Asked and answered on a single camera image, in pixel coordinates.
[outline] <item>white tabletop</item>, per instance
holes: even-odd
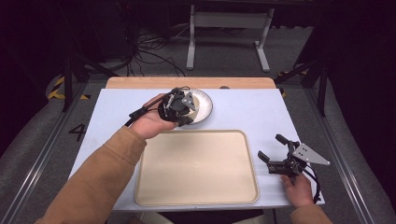
[[[299,141],[289,112],[277,89],[267,90],[219,90],[201,89],[213,102],[211,115],[195,125],[183,126],[180,130],[240,130],[247,136],[256,179],[259,198],[254,203],[207,204],[183,206],[140,206],[134,200],[134,191],[139,165],[125,191],[114,206],[122,211],[187,211],[218,209],[256,209],[289,206],[279,175],[269,175],[266,164],[258,157],[264,152],[271,161],[283,161],[288,153],[287,147],[276,141],[280,133],[292,141]],[[103,89],[99,95],[92,118],[73,166],[72,175],[77,168],[99,148],[128,119],[128,115],[140,108],[145,102],[159,93],[169,92],[161,89],[115,90]],[[311,181],[313,193],[315,181]]]

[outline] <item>human hand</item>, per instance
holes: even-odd
[[[156,99],[160,98],[161,96],[163,96],[163,94],[157,95],[156,97],[152,98],[147,103],[145,103],[144,106],[150,104],[151,102],[155,101]],[[153,137],[157,136],[157,134],[159,134],[165,130],[175,129],[177,126],[177,123],[166,121],[166,120],[163,120],[160,118],[160,115],[158,114],[158,111],[156,110],[158,108],[159,104],[160,104],[160,102],[151,106],[148,110],[150,110],[150,109],[155,109],[155,110],[149,111],[148,113],[146,113],[145,115],[140,117],[129,128],[134,130],[136,133],[138,133],[144,139],[153,138]]]
[[[306,178],[305,175],[300,174],[295,177],[294,184],[286,175],[281,175],[280,178],[283,181],[283,185],[286,189],[286,195],[289,201],[295,208],[299,208],[304,205],[314,204],[312,198],[311,181]]]

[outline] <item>white stand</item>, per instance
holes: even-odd
[[[256,41],[256,50],[259,55],[263,72],[269,72],[270,67],[262,49],[268,30],[271,25],[274,10],[269,9],[268,13],[221,13],[221,12],[195,12],[195,6],[191,6],[190,16],[190,44],[187,55],[187,70],[194,68],[195,54],[195,27],[229,27],[229,28],[250,28],[262,29],[262,38]]]

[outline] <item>silver bracket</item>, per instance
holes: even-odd
[[[302,161],[317,163],[322,165],[330,165],[329,161],[326,161],[316,151],[305,144],[301,144],[293,151],[293,157],[296,157]]]
[[[181,100],[181,103],[183,103],[183,105],[186,105],[189,109],[191,109],[193,111],[196,110],[194,100],[192,99],[192,93],[190,91]]]
[[[167,104],[166,107],[165,107],[166,109],[169,109],[169,107],[171,107],[171,104],[172,104],[174,98],[175,98],[175,95],[171,95],[171,96],[169,97],[168,104]]]

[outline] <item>plate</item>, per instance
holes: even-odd
[[[191,110],[190,114],[187,115],[194,120],[193,123],[189,124],[193,125],[209,117],[213,109],[213,103],[205,92],[196,89],[190,89],[189,91],[192,93],[192,99],[194,100],[195,107],[197,107],[195,111]]]

